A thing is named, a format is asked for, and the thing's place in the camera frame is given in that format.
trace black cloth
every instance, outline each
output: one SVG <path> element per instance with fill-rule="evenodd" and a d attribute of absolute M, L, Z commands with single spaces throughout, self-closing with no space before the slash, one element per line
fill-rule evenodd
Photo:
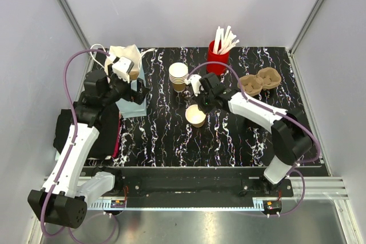
<path fill-rule="evenodd" d="M 119 131 L 120 111 L 116 104 L 106 107 L 101 116 L 101 131 L 99 137 L 93 144 L 88 154 L 88 158 L 105 159 L 113 155 Z M 53 146 L 58 152 L 62 152 L 72 121 L 70 109 L 62 109 L 57 118 L 55 139 Z"/>

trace metal floor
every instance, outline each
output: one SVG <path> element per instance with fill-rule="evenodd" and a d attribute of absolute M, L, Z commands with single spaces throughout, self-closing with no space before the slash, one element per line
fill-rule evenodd
<path fill-rule="evenodd" d="M 293 201 L 284 201 L 283 212 L 294 205 Z M 86 219 L 98 213 L 89 211 Z M 110 243 L 346 243 L 332 201 L 304 201 L 293 214 L 271 219 L 234 212 L 125 211 L 118 221 L 120 232 L 118 235 L 116 232 Z M 101 215 L 84 223 L 74 235 L 84 243 L 101 243 L 112 228 L 113 220 Z M 49 227 L 50 233 L 55 229 Z M 41 243 L 75 242 L 64 231 Z"/>

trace red cup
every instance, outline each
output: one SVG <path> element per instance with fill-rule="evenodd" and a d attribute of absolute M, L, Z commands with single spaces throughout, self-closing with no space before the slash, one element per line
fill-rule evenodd
<path fill-rule="evenodd" d="M 214 44 L 215 44 L 215 41 L 212 41 L 210 43 L 210 46 L 208 47 L 207 61 L 208 62 L 217 61 L 217 62 L 222 62 L 222 63 L 228 64 L 230 51 L 228 51 L 226 54 L 214 54 L 212 52 Z M 221 49 L 221 41 L 218 44 L 218 49 Z M 215 75 L 220 75 L 226 71 L 226 67 L 219 65 L 219 64 L 208 64 L 206 66 L 206 70 L 208 73 L 214 73 Z"/>

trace white panel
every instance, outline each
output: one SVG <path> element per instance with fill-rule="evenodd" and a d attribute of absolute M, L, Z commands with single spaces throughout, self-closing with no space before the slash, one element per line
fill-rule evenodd
<path fill-rule="evenodd" d="M 25 243 L 31 208 L 54 165 L 57 115 L 67 107 L 62 70 L 81 45 L 56 0 L 0 0 L 1 243 Z M 86 57 L 70 66 L 74 98 Z"/>
<path fill-rule="evenodd" d="M 366 239 L 366 1 L 326 0 L 295 57 L 325 153 Z"/>
<path fill-rule="evenodd" d="M 316 0 L 67 0 L 90 42 L 208 46 L 231 25 L 243 46 L 291 46 Z"/>

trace stack of paper cups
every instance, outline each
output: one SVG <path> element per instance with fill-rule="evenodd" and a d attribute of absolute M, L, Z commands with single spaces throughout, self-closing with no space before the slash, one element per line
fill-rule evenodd
<path fill-rule="evenodd" d="M 185 90 L 186 84 L 184 80 L 188 77 L 188 67 L 186 64 L 176 62 L 169 67 L 169 79 L 173 84 L 176 92 L 180 93 Z"/>

